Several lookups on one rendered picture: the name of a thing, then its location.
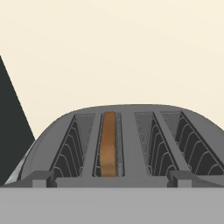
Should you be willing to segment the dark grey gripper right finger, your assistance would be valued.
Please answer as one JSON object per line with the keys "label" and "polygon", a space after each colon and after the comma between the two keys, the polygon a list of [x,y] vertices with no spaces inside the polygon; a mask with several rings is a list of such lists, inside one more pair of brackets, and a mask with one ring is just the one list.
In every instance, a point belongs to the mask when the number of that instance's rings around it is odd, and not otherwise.
{"label": "dark grey gripper right finger", "polygon": [[177,188],[203,188],[203,187],[221,187],[221,185],[214,182],[201,179],[190,171],[169,171],[167,174],[168,187]]}

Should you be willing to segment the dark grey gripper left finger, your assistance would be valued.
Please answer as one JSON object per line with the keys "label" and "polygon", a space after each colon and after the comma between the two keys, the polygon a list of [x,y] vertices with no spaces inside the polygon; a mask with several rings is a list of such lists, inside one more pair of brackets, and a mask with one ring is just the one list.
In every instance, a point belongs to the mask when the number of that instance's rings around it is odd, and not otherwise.
{"label": "dark grey gripper left finger", "polygon": [[53,171],[34,171],[24,179],[4,185],[4,187],[13,188],[47,188],[56,187],[56,178]]}

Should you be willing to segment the grey four-slot toaster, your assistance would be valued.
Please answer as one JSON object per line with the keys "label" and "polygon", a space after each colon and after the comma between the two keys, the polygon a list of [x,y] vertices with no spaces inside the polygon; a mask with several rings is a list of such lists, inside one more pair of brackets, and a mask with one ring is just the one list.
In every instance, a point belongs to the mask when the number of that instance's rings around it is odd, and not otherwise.
{"label": "grey four-slot toaster", "polygon": [[[105,112],[115,113],[115,177],[101,174]],[[5,184],[35,171],[53,171],[56,187],[168,187],[169,171],[189,171],[224,188],[224,130],[175,106],[79,109],[44,130]]]}

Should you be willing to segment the brown bread slice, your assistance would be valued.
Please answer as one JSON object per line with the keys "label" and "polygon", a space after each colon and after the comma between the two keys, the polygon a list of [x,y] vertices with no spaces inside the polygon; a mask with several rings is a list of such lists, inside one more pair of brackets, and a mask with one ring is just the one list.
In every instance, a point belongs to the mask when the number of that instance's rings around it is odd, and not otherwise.
{"label": "brown bread slice", "polygon": [[116,176],[116,114],[105,112],[103,117],[100,166],[103,177]]}

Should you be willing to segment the dark grey appliance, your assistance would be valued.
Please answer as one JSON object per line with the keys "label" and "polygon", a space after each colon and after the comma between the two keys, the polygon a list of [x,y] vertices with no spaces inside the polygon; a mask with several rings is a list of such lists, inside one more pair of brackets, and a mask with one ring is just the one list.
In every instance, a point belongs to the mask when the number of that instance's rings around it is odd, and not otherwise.
{"label": "dark grey appliance", "polygon": [[0,57],[0,186],[10,177],[35,138]]}

